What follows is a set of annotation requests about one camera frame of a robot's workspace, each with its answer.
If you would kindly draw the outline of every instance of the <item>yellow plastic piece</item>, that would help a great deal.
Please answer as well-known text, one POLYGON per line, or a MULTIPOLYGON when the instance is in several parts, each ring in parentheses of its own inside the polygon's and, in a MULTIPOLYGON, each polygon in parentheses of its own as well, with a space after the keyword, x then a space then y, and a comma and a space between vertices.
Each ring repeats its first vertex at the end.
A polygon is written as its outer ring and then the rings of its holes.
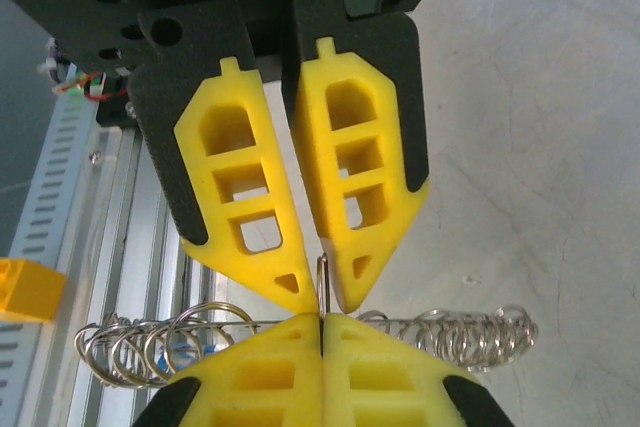
POLYGON ((185 250, 294 312, 317 312, 260 73, 240 71, 235 58, 220 65, 222 75, 202 82, 174 128, 209 234, 205 245, 184 241, 185 250), (270 233, 279 228, 279 246, 247 245, 243 229, 256 221, 270 222, 270 233))
POLYGON ((442 381, 469 373, 345 315, 324 322, 325 426, 465 427, 442 381))
POLYGON ((0 320, 54 319, 66 276, 28 259, 0 258, 0 320))
POLYGON ((395 84, 357 54, 336 54, 332 38, 317 47, 319 58, 301 67, 292 136, 338 303, 348 313, 375 284, 429 186, 406 187, 395 84), (353 199, 359 225, 347 215, 353 199))
POLYGON ((301 314, 181 370, 202 382, 180 427, 320 427, 320 321, 301 314))

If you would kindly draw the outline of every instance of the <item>screw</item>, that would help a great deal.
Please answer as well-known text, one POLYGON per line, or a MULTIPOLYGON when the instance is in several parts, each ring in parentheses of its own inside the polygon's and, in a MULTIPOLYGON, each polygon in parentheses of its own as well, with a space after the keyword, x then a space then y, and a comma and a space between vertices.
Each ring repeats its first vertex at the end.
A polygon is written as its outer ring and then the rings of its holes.
POLYGON ((127 113, 127 115, 129 116, 129 118, 136 120, 136 111, 135 111, 135 107, 133 106, 133 104, 131 102, 127 102, 124 106, 124 110, 127 113))
POLYGON ((100 159, 102 158, 102 152, 100 152, 99 150, 96 150, 94 152, 91 152, 89 154, 89 161, 93 164, 96 165, 98 164, 98 162, 100 162, 100 159))

